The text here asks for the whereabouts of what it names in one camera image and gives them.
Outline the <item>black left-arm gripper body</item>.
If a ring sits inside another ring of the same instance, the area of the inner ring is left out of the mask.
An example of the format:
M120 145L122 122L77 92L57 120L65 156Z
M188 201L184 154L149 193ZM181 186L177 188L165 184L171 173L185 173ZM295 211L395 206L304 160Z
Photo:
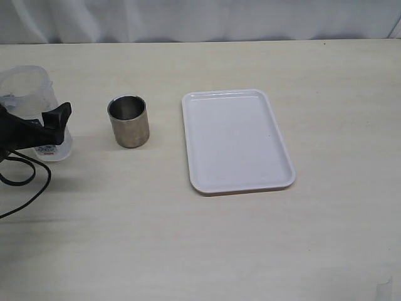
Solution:
M1 162L11 151L23 149L23 121L1 105Z

